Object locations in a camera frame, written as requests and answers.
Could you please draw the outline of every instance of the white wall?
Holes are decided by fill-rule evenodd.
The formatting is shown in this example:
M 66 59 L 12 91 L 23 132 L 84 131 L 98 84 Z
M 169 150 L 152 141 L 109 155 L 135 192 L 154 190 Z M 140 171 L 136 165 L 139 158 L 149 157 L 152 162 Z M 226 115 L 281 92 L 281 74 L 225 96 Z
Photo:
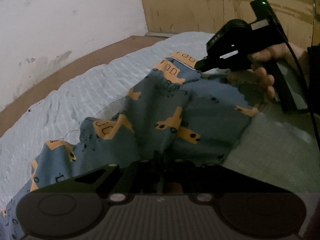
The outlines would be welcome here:
M 141 0 L 0 0 L 0 111 L 77 58 L 146 32 Z

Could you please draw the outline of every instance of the white label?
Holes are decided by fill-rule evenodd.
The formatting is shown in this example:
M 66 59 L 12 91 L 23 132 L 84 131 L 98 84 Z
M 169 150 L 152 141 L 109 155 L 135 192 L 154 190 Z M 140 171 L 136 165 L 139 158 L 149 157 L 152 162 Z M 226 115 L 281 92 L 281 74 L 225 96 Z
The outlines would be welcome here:
M 220 58 L 226 59 L 226 58 L 231 57 L 231 56 L 233 56 L 233 55 L 235 55 L 235 54 L 238 54 L 238 53 L 239 53 L 239 52 L 238 52 L 237 50 L 235 50 L 235 51 L 233 51 L 233 52 L 229 52 L 229 53 L 227 53 L 227 54 L 225 54 L 225 55 L 220 56 Z
M 264 20 L 261 20 L 261 21 L 258 21 L 256 23 L 251 24 L 251 28 L 254 31 L 254 30 L 260 29 L 262 27 L 268 26 L 268 25 L 269 25 L 268 20 L 264 19 Z

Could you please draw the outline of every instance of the wrinkled white bed sheet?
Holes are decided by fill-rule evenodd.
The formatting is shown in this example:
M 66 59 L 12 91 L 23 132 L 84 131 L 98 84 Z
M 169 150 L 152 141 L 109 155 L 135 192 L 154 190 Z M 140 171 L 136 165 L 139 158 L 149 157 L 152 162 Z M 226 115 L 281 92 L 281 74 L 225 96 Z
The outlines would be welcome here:
M 29 180 L 29 162 L 45 141 L 64 138 L 78 143 L 78 128 L 85 117 L 105 114 L 106 106 L 123 98 L 173 51 L 203 58 L 211 37 L 200 32 L 178 34 L 94 67 L 31 106 L 31 112 L 23 114 L 0 138 L 0 209 Z M 116 113 L 117 103 L 112 106 L 111 112 Z M 280 106 L 269 104 L 253 119 L 223 166 L 293 192 L 320 192 L 319 162 L 310 117 L 284 116 Z M 318 197 L 308 199 L 316 203 Z

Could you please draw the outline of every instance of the bed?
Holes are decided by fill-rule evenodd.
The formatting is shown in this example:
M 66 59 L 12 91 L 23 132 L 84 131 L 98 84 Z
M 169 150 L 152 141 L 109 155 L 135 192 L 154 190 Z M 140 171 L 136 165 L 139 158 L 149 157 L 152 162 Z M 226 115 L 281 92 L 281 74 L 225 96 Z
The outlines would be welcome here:
M 108 65 L 91 68 L 29 107 L 0 138 L 0 209 L 29 180 L 30 162 L 41 152 L 45 141 L 78 143 L 84 118 L 117 113 L 127 91 L 162 58 L 173 51 L 183 51 L 201 59 L 206 56 L 205 44 L 211 37 L 212 34 L 201 32 L 177 34 Z M 320 192 L 320 158 L 307 114 L 284 116 L 279 105 L 268 104 L 253 118 L 222 165 L 297 192 L 308 207 L 303 227 L 307 225 Z

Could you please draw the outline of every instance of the black cable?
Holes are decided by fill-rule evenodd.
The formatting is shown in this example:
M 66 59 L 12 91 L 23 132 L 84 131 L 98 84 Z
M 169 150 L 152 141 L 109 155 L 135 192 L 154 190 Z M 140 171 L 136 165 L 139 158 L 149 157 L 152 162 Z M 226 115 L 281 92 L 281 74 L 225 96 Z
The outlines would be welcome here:
M 316 123 L 316 119 L 315 119 L 315 115 L 314 115 L 314 111 L 313 111 L 313 106 L 311 104 L 311 100 L 310 100 L 310 95 L 309 95 L 309 92 L 308 92 L 308 86 L 307 86 L 307 81 L 304 77 L 304 73 L 302 71 L 302 68 L 301 68 L 301 65 L 293 51 L 293 49 L 291 48 L 290 44 L 289 44 L 289 41 L 287 39 L 287 37 L 285 37 L 283 35 L 283 33 L 279 30 L 278 26 L 276 26 L 276 29 L 278 30 L 278 32 L 281 34 L 281 36 L 284 38 L 284 42 L 285 44 L 287 45 L 290 53 L 292 54 L 292 57 L 294 59 L 294 62 L 296 63 L 297 65 L 297 68 L 299 70 L 299 73 L 300 73 L 300 77 L 301 77 L 301 83 L 302 83 L 302 90 L 304 91 L 304 94 L 305 94 L 305 97 L 306 97 L 306 101 L 307 101 L 307 106 L 308 106 L 308 110 L 310 112 L 310 117 L 311 117 L 311 121 L 312 121 L 312 125 L 313 125 L 313 129 L 315 131 L 315 135 L 316 135 L 316 141 L 317 141 L 317 144 L 318 144 L 318 148 L 319 148 L 319 151 L 320 151 L 320 138 L 319 138 L 319 131 L 318 131 L 318 127 L 317 127 L 317 123 Z

